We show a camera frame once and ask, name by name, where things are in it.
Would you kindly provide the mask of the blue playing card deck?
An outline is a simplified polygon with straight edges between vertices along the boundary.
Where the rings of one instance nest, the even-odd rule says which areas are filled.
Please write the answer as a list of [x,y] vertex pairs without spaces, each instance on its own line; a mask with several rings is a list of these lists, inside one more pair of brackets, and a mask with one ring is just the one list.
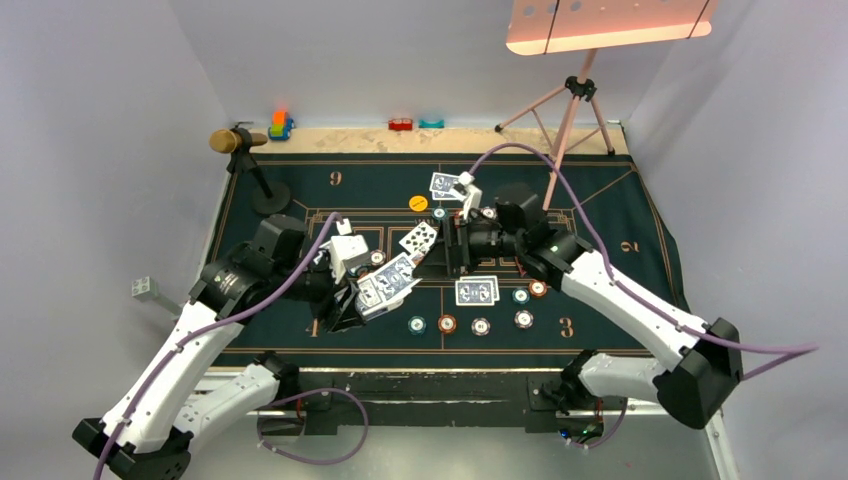
[[402,253],[359,279],[355,301],[359,316],[369,322],[398,308],[420,282],[413,277],[415,267],[412,257]]

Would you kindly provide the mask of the brown white chips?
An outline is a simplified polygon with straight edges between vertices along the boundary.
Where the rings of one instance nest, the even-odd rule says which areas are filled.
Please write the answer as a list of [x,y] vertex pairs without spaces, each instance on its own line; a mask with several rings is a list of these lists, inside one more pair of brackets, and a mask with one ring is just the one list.
[[378,268],[387,262],[387,254],[379,249],[372,250],[369,254],[369,266]]

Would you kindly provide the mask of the dealt card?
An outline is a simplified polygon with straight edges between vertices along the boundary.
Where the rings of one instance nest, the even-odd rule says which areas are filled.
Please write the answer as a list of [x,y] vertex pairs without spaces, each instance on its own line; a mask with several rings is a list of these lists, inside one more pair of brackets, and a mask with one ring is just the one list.
[[433,200],[440,201],[462,201],[464,196],[461,194],[456,194],[455,192],[441,192],[441,191],[433,191],[431,193],[431,197]]
[[493,286],[487,281],[462,281],[455,282],[455,302],[458,306],[492,306],[496,302],[493,299]]

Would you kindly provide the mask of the blue green chip stack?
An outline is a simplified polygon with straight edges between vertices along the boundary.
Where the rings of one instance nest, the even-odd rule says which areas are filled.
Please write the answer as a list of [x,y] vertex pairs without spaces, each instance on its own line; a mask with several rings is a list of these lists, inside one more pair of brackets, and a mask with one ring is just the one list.
[[427,330],[427,322],[421,316],[412,316],[407,322],[407,327],[411,335],[423,335]]

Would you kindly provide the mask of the brown white chip stack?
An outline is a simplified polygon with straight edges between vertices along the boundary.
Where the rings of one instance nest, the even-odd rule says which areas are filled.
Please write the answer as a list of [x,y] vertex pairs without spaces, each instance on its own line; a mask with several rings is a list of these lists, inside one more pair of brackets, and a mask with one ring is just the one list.
[[475,336],[486,336],[491,331],[491,324],[486,318],[475,318],[471,323],[471,331]]

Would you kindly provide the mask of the orange chip stack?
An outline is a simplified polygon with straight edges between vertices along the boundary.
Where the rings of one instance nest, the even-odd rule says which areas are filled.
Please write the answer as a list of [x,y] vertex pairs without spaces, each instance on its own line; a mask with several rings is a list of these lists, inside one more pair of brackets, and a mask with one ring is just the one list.
[[442,334],[453,334],[458,326],[457,320],[452,315],[442,315],[438,318],[437,326]]

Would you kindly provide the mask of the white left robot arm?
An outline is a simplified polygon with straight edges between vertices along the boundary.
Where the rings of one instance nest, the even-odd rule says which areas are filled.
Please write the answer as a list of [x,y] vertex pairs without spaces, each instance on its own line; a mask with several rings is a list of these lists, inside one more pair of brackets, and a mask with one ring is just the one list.
[[307,303],[319,320],[357,319],[347,275],[369,260],[364,238],[338,214],[313,243],[298,219],[264,219],[251,240],[202,269],[171,334],[129,391],[74,429],[74,440],[97,460],[95,475],[178,479],[206,441],[247,412],[301,401],[297,366],[271,351],[200,399],[191,395],[223,350],[279,299]]

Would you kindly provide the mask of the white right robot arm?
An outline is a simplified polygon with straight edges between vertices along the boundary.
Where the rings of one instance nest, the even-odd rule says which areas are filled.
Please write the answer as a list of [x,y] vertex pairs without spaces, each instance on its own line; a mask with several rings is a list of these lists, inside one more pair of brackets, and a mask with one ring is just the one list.
[[415,267],[417,279],[458,279],[482,261],[514,257],[537,281],[599,312],[650,352],[648,358],[584,350],[561,372],[549,402],[567,412],[601,397],[659,404],[679,423],[702,429],[742,380],[742,360],[730,343],[738,329],[708,323],[666,303],[613,268],[598,247],[555,228],[539,196],[523,183],[501,188],[495,218],[467,208],[441,221],[435,243]]

